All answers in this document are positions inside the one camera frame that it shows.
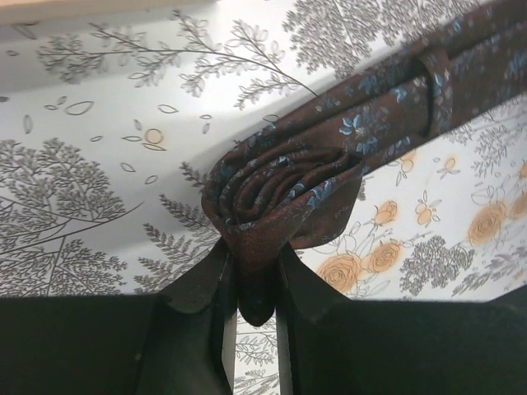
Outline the dark brown patterned tie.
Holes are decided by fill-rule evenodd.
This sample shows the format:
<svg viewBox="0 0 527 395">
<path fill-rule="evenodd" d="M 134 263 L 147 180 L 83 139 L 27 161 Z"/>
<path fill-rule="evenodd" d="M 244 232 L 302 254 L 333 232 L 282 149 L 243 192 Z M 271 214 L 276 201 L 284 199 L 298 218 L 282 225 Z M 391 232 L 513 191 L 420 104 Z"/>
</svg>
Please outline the dark brown patterned tie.
<svg viewBox="0 0 527 395">
<path fill-rule="evenodd" d="M 245 320 L 259 326 L 273 314 L 284 246 L 343 233 L 366 174 L 525 89 L 526 4 L 490 2 L 228 151 L 202 208 L 235 257 Z"/>
</svg>

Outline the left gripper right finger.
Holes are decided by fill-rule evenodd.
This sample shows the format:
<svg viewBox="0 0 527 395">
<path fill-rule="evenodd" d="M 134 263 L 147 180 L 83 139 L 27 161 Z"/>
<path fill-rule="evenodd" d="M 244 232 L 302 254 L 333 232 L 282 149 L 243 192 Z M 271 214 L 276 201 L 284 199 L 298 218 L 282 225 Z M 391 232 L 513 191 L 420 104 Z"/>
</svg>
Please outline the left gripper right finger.
<svg viewBox="0 0 527 395">
<path fill-rule="evenodd" d="M 488 302 L 350 300 L 290 247 L 278 267 L 282 393 L 525 393 L 525 288 Z"/>
</svg>

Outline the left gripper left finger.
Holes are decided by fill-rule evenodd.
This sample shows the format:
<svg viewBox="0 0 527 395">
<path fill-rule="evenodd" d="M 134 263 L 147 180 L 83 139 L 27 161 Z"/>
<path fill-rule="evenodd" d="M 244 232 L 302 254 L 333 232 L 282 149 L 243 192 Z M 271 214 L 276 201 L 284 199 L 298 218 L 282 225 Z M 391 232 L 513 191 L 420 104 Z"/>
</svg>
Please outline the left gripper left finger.
<svg viewBox="0 0 527 395">
<path fill-rule="evenodd" d="M 236 298 L 217 242 L 154 294 L 4 297 L 4 394 L 230 394 Z"/>
</svg>

